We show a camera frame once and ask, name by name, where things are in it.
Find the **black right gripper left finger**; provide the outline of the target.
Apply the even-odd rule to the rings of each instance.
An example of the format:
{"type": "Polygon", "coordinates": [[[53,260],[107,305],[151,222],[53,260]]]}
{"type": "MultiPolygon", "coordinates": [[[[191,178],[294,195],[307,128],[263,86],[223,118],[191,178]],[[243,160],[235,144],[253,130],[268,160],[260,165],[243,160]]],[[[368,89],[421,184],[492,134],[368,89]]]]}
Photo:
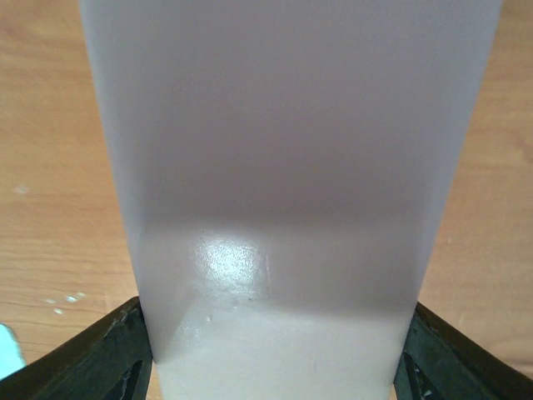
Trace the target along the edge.
{"type": "Polygon", "coordinates": [[[2,399],[145,399],[152,350],[133,297],[35,362],[1,380],[2,399]]]}

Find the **light blue cleaning cloth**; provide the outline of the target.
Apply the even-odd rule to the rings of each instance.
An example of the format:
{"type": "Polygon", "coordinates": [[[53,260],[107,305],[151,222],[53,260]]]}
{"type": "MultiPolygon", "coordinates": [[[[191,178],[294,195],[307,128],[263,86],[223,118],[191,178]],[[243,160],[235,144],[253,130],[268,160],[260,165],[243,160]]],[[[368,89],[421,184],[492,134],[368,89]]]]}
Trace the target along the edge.
{"type": "Polygon", "coordinates": [[[20,345],[8,326],[0,325],[0,379],[24,368],[26,361],[22,355],[20,345]]]}

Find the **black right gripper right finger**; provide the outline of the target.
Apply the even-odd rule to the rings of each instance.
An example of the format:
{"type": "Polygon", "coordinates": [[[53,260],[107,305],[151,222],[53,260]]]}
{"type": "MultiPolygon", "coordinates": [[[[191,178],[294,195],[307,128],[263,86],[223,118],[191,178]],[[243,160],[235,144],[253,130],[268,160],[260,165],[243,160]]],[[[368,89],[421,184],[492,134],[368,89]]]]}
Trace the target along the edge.
{"type": "Polygon", "coordinates": [[[393,383],[398,399],[531,399],[532,379],[417,303],[393,383]]]}

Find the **pink glasses case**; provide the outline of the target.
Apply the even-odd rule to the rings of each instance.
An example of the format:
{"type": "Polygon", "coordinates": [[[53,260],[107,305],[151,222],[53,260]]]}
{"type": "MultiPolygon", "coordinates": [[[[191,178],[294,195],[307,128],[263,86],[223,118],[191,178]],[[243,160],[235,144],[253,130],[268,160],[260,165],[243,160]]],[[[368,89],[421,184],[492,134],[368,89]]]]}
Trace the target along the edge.
{"type": "Polygon", "coordinates": [[[386,399],[498,1],[83,1],[165,399],[386,399]]]}

